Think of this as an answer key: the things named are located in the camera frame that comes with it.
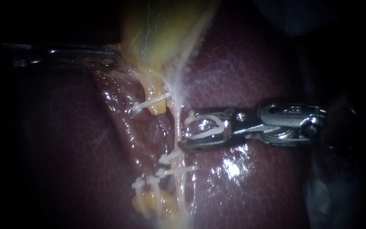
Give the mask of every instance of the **white suture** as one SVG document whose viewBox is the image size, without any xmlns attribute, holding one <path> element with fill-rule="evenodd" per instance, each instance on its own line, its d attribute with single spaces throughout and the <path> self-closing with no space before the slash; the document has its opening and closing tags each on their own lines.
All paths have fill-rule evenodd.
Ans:
<svg viewBox="0 0 366 229">
<path fill-rule="evenodd" d="M 155 192 L 155 199 L 156 199 L 156 212 L 158 214 L 158 217 L 162 215 L 162 202 L 161 202 L 161 190 L 159 188 L 159 182 L 161 180 L 158 177 L 149 176 L 146 179 L 146 183 L 150 184 L 150 186 L 153 188 L 153 191 Z"/>
<path fill-rule="evenodd" d="M 170 160 L 172 160 L 182 154 L 183 154 L 183 151 L 181 151 L 181 150 L 176 150 L 169 155 L 162 154 L 161 157 L 159 158 L 159 163 L 164 164 L 164 165 L 170 165 Z"/>
<path fill-rule="evenodd" d="M 211 135 L 214 135 L 214 134 L 220 134 L 220 133 L 224 132 L 224 130 L 225 130 L 224 123 L 214 115 L 194 116 L 193 114 L 190 114 L 184 120 L 184 124 L 187 126 L 188 124 L 190 124 L 192 122 L 197 122 L 199 120 L 212 120 L 212 121 L 216 122 L 217 127 L 213 127 L 213 128 L 211 128 L 211 129 L 209 129 L 205 132 L 202 132 L 200 134 L 192 135 L 190 137 L 191 139 L 199 139 L 199 138 L 204 138 L 204 137 L 211 136 Z"/>
<path fill-rule="evenodd" d="M 149 37 L 149 33 L 150 33 L 150 28 L 149 28 L 149 6 L 150 6 L 150 0 L 148 0 L 148 33 L 146 34 L 146 38 L 145 38 L 145 50 L 144 50 L 144 57 L 143 57 L 144 60 L 145 60 L 145 53 L 146 53 L 146 45 L 148 44 L 148 37 Z"/>
<path fill-rule="evenodd" d="M 155 32 L 156 32 L 156 29 L 158 29 L 158 23 L 159 23 L 159 17 L 161 16 L 161 14 L 158 15 L 158 19 L 156 20 L 156 25 L 155 25 Z"/>
<path fill-rule="evenodd" d="M 155 104 L 159 101 L 162 101 L 164 99 L 166 99 L 167 97 L 171 96 L 172 95 L 172 92 L 166 92 L 164 94 L 161 94 L 160 96 L 158 97 L 155 97 L 153 99 L 149 99 L 148 101 L 145 101 L 143 103 L 138 103 L 138 102 L 135 102 L 132 107 L 132 111 L 135 112 L 135 113 L 139 113 L 141 112 L 141 110 L 147 106 L 150 106 L 152 104 Z"/>
<path fill-rule="evenodd" d="M 145 182 L 140 178 L 136 178 L 136 181 L 132 183 L 131 187 L 135 189 L 136 201 L 138 202 L 138 206 L 142 214 L 146 219 L 149 219 L 149 215 L 147 214 L 147 210 L 145 208 L 144 200 L 142 198 L 142 187 L 145 185 Z"/>
<path fill-rule="evenodd" d="M 180 173 L 188 173 L 199 169 L 197 165 L 183 167 L 183 168 L 176 168 L 171 170 L 166 170 L 164 168 L 159 168 L 158 171 L 155 173 L 155 175 L 159 176 L 160 178 L 163 178 L 167 175 L 175 175 Z"/>
</svg>

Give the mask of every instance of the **dark background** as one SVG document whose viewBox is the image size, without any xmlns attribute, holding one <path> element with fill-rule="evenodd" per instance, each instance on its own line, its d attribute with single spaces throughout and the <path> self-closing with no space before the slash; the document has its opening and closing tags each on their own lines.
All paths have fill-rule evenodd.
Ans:
<svg viewBox="0 0 366 229">
<path fill-rule="evenodd" d="M 299 37 L 288 37 L 274 29 L 280 42 L 294 50 L 295 66 L 304 67 L 300 78 L 311 82 L 305 91 L 306 101 L 326 104 L 337 94 L 354 95 L 362 110 L 366 97 L 366 11 L 364 6 L 337 1 L 339 19 Z M 119 37 L 116 1 L 108 4 L 68 5 L 33 3 L 0 6 L 0 43 L 33 41 L 106 45 Z M 300 55 L 307 64 L 300 66 Z M 9 74 L 0 49 L 0 226 L 49 228 L 34 196 L 27 174 L 26 159 L 20 157 L 13 129 L 15 117 L 15 78 Z M 363 157 L 366 177 L 366 156 Z"/>
</svg>

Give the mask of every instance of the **reddish-brown tissue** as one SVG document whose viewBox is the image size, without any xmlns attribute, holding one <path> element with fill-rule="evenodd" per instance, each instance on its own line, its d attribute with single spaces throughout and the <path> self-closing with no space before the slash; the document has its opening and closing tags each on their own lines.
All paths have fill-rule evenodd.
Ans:
<svg viewBox="0 0 366 229">
<path fill-rule="evenodd" d="M 221 7 L 182 77 L 186 107 L 243 106 L 292 98 L 286 53 L 254 11 Z M 128 74 L 49 75 L 25 82 L 24 138 L 40 174 L 47 215 L 74 228 L 152 228 L 130 187 L 173 149 L 170 113 L 124 111 L 144 94 Z M 260 142 L 186 156 L 194 228 L 305 228 L 302 152 Z M 167 181 L 161 186 L 167 189 Z"/>
</svg>

